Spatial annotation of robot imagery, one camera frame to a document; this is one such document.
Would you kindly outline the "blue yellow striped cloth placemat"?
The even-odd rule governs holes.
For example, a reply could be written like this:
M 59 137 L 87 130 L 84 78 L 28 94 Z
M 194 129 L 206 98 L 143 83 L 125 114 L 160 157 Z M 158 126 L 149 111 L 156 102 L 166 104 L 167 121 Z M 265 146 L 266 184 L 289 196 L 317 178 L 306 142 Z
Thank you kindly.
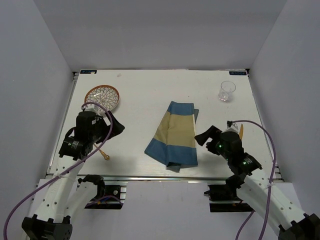
M 181 167 L 197 166 L 198 113 L 193 103 L 172 101 L 144 153 L 176 173 Z

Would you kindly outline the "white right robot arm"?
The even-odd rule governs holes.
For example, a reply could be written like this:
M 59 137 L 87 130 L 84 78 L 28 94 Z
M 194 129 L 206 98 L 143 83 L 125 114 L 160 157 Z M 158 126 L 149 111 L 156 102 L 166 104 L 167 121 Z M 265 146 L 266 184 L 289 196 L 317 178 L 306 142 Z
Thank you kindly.
M 211 126 L 195 136 L 200 146 L 227 161 L 232 176 L 225 184 L 210 185 L 205 195 L 212 201 L 240 200 L 264 218 L 280 240 L 318 240 L 320 219 L 307 214 L 275 186 L 262 165 L 242 145 L 240 130 L 231 125 L 224 131 Z

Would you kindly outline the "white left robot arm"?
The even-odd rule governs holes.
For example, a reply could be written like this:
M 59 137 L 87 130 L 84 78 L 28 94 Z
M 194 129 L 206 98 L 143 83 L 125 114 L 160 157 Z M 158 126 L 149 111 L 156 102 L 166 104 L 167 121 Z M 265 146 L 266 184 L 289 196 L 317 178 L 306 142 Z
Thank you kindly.
M 104 180 L 96 174 L 79 179 L 78 190 L 73 195 L 70 192 L 85 164 L 83 160 L 95 151 L 94 145 L 101 146 L 125 129 L 110 111 L 106 116 L 110 124 L 93 111 L 81 111 L 76 125 L 65 134 L 54 178 L 48 182 L 46 194 L 33 216 L 22 222 L 22 229 L 31 240 L 70 239 L 77 214 L 90 201 L 105 197 Z

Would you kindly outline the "gold knife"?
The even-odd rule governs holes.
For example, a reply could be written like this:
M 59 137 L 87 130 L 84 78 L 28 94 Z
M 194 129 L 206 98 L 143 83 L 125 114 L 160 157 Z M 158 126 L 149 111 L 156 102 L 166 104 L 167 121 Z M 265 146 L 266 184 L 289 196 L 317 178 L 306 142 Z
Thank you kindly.
M 244 134 L 244 126 L 243 126 L 243 124 L 241 124 L 238 134 L 239 134 L 239 138 L 242 140 L 243 139 L 243 134 Z

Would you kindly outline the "gold fork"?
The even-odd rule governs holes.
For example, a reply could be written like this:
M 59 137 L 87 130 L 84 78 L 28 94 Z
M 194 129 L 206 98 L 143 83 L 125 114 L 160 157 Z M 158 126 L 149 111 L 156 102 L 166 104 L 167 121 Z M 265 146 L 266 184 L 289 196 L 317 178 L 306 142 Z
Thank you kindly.
M 98 149 L 98 152 L 103 156 L 103 158 L 106 160 L 106 161 L 109 161 L 110 160 L 110 156 L 108 154 L 106 154 L 103 150 L 102 150 L 102 147 L 101 147 L 101 144 L 96 144 L 94 143 L 93 146 Z

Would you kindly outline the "floral patterned ceramic plate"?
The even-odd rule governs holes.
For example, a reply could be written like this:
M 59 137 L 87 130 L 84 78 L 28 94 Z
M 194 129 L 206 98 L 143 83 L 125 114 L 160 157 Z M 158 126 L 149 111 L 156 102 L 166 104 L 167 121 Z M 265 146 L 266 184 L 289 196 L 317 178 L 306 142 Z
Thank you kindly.
M 113 110 L 120 101 L 119 91 L 110 85 L 98 85 L 92 88 L 84 97 L 84 102 L 95 102 L 106 110 Z

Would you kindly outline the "clear drinking glass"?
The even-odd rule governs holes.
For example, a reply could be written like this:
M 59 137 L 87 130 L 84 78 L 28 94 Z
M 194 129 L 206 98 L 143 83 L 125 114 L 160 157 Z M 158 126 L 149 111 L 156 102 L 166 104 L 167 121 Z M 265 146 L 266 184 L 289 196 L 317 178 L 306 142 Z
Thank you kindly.
M 232 81 L 223 81 L 220 84 L 218 98 L 223 102 L 230 102 L 236 89 L 237 87 Z

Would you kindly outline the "blue label sticker right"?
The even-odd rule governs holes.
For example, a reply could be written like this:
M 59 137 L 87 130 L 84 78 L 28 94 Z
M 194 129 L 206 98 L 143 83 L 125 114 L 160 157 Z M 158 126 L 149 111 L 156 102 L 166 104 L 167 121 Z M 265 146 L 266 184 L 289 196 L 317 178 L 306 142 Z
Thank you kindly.
M 231 76 L 246 76 L 247 72 L 246 71 L 229 71 L 229 74 Z

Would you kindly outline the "blue label sticker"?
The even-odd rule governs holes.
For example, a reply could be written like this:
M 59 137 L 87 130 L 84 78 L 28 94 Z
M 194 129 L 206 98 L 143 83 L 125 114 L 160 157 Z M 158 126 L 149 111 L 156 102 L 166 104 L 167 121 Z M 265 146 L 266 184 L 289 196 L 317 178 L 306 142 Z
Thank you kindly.
M 229 71 L 229 74 L 231 76 L 246 76 L 247 72 L 246 71 Z
M 85 74 L 94 75 L 97 73 L 97 70 L 81 70 L 79 73 L 82 75 L 85 75 Z

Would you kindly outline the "blue label sticker left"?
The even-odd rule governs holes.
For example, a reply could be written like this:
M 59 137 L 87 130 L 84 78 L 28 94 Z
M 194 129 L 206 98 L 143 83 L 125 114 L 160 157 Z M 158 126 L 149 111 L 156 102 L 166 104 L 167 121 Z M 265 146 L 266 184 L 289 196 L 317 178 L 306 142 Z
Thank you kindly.
M 97 70 L 81 70 L 79 73 L 82 75 L 85 75 L 85 74 L 94 75 L 97 73 Z

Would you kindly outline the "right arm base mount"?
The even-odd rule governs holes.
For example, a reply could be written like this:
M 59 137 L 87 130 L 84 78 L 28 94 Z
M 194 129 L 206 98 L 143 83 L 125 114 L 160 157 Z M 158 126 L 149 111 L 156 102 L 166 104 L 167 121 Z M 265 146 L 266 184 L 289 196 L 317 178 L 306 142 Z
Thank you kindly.
M 226 184 L 208 185 L 204 195 L 209 198 L 211 213 L 243 213 L 252 212 L 253 209 L 241 200 L 235 189 L 230 189 Z

